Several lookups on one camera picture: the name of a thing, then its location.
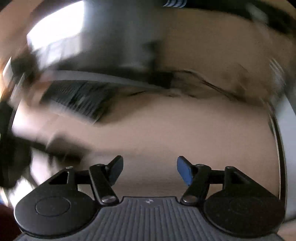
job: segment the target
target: screw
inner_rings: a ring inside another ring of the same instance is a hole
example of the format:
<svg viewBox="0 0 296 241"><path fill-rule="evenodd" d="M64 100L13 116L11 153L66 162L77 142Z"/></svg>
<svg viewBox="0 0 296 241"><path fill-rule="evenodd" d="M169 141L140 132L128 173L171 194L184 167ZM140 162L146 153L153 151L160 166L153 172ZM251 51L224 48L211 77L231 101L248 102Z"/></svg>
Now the screw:
<svg viewBox="0 0 296 241"><path fill-rule="evenodd" d="M183 197L183 201L187 204L194 205L197 203L198 199L197 199L197 197L195 197L193 195L188 195L188 196Z"/></svg>
<svg viewBox="0 0 296 241"><path fill-rule="evenodd" d="M112 203L116 200L115 196L104 196L102 197L102 202L103 203Z"/></svg>

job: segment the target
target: gray ribbed panel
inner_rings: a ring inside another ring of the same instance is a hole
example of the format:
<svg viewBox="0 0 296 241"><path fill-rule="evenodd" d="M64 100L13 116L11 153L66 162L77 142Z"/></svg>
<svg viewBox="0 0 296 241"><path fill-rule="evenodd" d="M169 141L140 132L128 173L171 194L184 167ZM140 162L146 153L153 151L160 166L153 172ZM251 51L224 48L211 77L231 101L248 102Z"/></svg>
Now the gray ribbed panel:
<svg viewBox="0 0 296 241"><path fill-rule="evenodd" d="M23 235L19 241L42 239ZM257 239L234 238L208 224L197 208L179 204L174 197L126 197L115 207L103 208L79 233L56 241L280 241L276 234Z"/></svg>

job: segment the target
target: black cable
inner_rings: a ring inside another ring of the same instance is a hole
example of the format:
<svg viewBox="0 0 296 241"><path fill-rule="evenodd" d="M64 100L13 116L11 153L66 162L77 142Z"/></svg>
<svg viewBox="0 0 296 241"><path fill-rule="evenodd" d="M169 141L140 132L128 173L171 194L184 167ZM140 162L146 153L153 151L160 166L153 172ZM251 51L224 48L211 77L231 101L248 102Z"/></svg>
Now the black cable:
<svg viewBox="0 0 296 241"><path fill-rule="evenodd" d="M220 88L220 87L218 87L218 86L215 86L215 85L211 84L210 82L206 81L206 80L202 77L202 75L201 75L200 73L198 73L198 72L196 72L196 71L194 71L194 70L190 70L190 69L182 69L182 70L174 70L173 72L175 72L175 73L187 73L187 74L191 74L191 75L193 75L194 77L198 78L199 81L200 81L202 84L204 84L204 85L206 85L206 86L208 86L208 87L210 87L210 88L216 90L217 92L219 92L219 93L225 95L228 99L230 99L230 100L233 100L233 99L238 100L238 99L239 99L236 95L234 95L234 94L232 94L232 93L230 93L230 92L228 92L228 91L226 91L226 90L224 90L224 89L222 89L222 88Z"/></svg>

